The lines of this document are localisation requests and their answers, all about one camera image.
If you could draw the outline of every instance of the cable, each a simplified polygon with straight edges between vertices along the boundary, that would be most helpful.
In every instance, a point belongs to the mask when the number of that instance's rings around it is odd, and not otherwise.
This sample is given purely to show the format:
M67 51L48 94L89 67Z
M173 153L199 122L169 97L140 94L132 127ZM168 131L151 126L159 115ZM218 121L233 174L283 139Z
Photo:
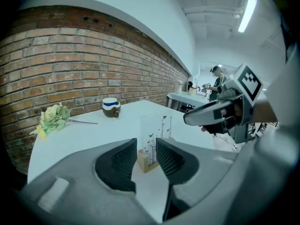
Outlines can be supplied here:
M240 150L233 144L227 141L226 137L222 137L222 136L216 136L217 138L220 138L222 140L224 140L225 142L227 142L228 144L231 144L238 152L240 152Z

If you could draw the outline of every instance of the cap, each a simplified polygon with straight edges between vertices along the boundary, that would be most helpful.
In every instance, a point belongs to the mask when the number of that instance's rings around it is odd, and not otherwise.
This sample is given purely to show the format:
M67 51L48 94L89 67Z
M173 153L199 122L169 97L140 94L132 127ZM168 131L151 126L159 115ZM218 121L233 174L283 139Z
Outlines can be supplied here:
M216 71L216 70L222 71L222 69L221 69L219 66L214 66L214 67L210 70L210 72L214 72L214 71Z

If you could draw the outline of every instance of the fluorescent light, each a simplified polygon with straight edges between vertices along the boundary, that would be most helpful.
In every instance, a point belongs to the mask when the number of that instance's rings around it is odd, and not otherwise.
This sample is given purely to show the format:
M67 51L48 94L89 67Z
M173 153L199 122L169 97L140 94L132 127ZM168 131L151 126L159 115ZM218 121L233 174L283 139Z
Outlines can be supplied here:
M247 0L246 9L238 32L244 32L254 12L257 0Z

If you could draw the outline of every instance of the brick wall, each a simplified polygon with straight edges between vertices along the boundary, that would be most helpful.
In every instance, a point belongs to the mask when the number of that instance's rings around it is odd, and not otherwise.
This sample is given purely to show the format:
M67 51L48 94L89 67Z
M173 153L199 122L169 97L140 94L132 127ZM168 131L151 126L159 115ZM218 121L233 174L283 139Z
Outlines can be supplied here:
M21 11L0 43L0 124L7 152L27 173L41 111L62 102L71 115L122 104L166 105L181 65L151 38L105 14L78 7Z

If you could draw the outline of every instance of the white table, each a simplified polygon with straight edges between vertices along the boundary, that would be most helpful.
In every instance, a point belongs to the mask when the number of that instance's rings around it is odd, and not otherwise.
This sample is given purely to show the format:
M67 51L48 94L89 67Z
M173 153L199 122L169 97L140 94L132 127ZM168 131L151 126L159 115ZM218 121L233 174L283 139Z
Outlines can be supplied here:
M189 94L187 92L171 92L167 95L169 98L168 107L171 108L171 104L173 100L177 100L182 103L190 104L195 107L202 106L206 103L208 103L208 99L206 99L204 96L200 94Z
M36 139L28 170L28 182L65 156L106 143L136 137L137 149L141 144L141 116L172 111L172 137L182 143L213 149L213 138L199 127L188 126L183 113L149 102L139 101L122 105L118 119L107 118L102 110L72 117L75 120L98 122L98 125L71 123L68 127L50 133L46 139ZM144 174L136 163L132 181L136 183L136 198L156 221L164 213L168 180L160 166Z

